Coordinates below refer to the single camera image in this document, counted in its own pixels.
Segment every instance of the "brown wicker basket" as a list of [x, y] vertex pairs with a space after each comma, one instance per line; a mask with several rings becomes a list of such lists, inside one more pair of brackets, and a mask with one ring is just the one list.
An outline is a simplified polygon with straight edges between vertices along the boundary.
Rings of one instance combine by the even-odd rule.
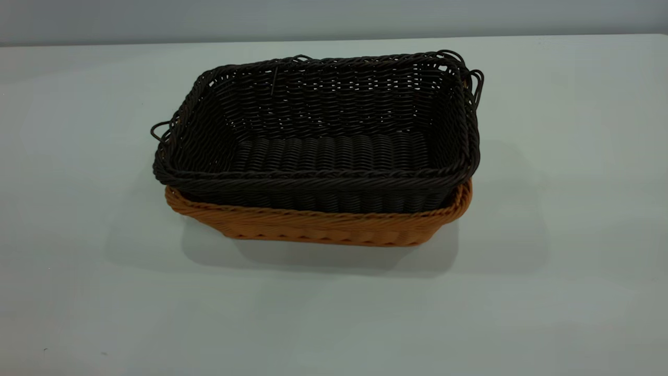
[[467, 210], [471, 181], [458, 186], [447, 207], [421, 213], [322, 213], [197, 203], [167, 186], [165, 197], [177, 213], [193, 217], [235, 239], [287, 240], [356, 246], [414, 246]]
[[448, 50], [218, 67], [152, 129], [154, 173], [219, 205], [438, 209], [480, 162], [483, 79]]

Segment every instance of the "stacked baskets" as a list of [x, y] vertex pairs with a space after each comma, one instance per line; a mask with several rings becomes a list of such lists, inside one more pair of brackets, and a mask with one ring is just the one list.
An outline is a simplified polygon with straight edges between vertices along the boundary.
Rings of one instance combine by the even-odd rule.
[[419, 244], [471, 200], [482, 80], [451, 51], [222, 66], [153, 127], [154, 173], [232, 238]]

